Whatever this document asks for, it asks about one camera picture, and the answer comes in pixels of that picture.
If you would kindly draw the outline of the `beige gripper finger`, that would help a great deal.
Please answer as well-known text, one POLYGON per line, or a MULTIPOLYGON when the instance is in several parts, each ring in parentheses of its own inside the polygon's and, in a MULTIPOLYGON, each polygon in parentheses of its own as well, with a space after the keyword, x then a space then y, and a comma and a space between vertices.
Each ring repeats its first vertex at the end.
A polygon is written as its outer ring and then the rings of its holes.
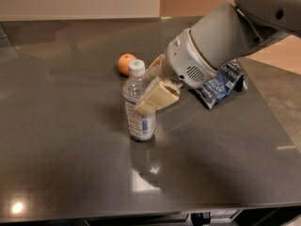
POLYGON ((144 116, 173 105, 180 99, 182 83, 167 77, 155 77, 135 103, 135 111, 144 116))
POLYGON ((151 65, 148 67, 148 69, 151 69, 155 66, 160 66, 162 64, 162 60, 163 60, 164 55, 161 54, 159 55, 152 63, 151 65))

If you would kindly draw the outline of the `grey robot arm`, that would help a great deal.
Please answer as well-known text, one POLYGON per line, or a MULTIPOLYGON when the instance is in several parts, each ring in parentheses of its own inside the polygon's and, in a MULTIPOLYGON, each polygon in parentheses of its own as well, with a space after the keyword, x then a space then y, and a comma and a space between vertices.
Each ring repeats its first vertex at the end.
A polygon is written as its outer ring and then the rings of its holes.
POLYGON ((213 104, 231 90, 222 67, 289 35, 301 36, 301 0, 223 2, 169 43, 135 110, 147 116, 174 104, 183 85, 213 104))

